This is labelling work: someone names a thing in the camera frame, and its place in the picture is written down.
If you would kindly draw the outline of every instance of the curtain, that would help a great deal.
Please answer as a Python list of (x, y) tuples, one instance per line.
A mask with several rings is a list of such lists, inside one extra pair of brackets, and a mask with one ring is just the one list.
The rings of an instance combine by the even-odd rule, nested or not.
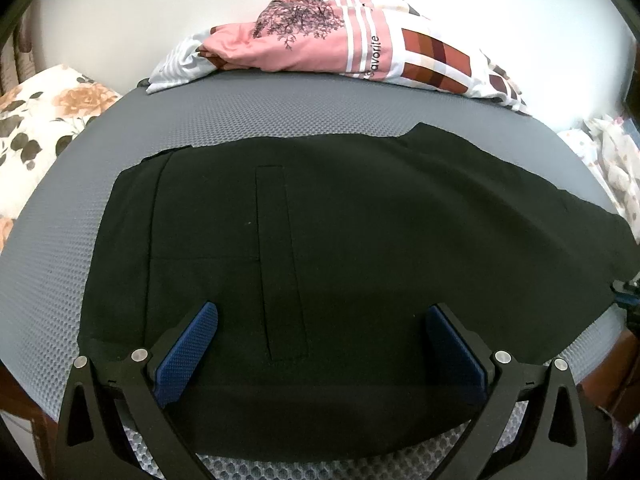
[(0, 52), (0, 95), (7, 93), (35, 73), (29, 8)]

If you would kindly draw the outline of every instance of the tree print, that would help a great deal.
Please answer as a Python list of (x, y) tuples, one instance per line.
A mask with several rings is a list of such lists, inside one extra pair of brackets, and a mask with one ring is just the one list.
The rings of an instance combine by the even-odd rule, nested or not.
[(313, 35), (324, 40), (332, 31), (344, 27), (342, 16), (323, 0), (271, 0), (255, 22), (254, 38), (276, 34), (278, 41), (292, 50), (296, 35)]

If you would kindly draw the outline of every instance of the gray mesh surface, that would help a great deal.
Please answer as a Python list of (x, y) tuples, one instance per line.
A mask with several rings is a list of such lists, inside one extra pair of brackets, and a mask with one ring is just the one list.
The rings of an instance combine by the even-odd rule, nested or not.
[[(400, 135), (419, 121), (614, 211), (587, 168), (551, 130), (485, 102), (340, 76), (254, 71), (220, 73), (151, 96), (135, 89), (69, 145), (16, 222), (0, 256), (0, 359), (57, 419), (78, 354), (82, 292), (100, 218), (120, 171), (144, 156), (253, 136)], [(620, 312), (610, 308), (563, 353), (578, 380), (601, 362), (623, 324)], [(521, 416), (522, 407), (516, 407), (500, 445), (513, 438)], [(460, 431), (357, 463), (205, 462), (219, 478), (242, 480), (423, 478)], [(142, 451), (140, 443), (135, 447)]]

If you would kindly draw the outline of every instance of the striped fabric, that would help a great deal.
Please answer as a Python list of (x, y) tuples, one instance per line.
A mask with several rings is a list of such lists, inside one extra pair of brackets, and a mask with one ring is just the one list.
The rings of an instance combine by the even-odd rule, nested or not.
[(339, 73), (529, 113), (517, 85), (463, 31), (439, 26), (404, 0), (271, 0), (255, 22), (183, 40), (155, 68), (147, 92), (249, 67)]

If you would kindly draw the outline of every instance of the silver screw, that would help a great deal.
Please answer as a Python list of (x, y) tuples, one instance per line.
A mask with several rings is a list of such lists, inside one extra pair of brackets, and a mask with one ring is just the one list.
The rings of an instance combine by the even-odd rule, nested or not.
[(82, 368), (86, 364), (86, 362), (87, 362), (86, 357), (81, 355), (81, 356), (76, 357), (76, 360), (74, 361), (74, 366), (76, 368)]
[(504, 350), (498, 350), (495, 353), (495, 360), (505, 365), (511, 362), (511, 355), (509, 352), (505, 352)]
[(149, 355), (149, 352), (146, 351), (146, 348), (138, 348), (134, 350), (131, 354), (131, 358), (139, 363), (140, 361), (144, 361)]
[(567, 370), (567, 368), (569, 367), (569, 365), (566, 363), (566, 361), (562, 358), (558, 358), (554, 361), (554, 365), (556, 366), (556, 368), (558, 370), (562, 370), (563, 372), (565, 370)]

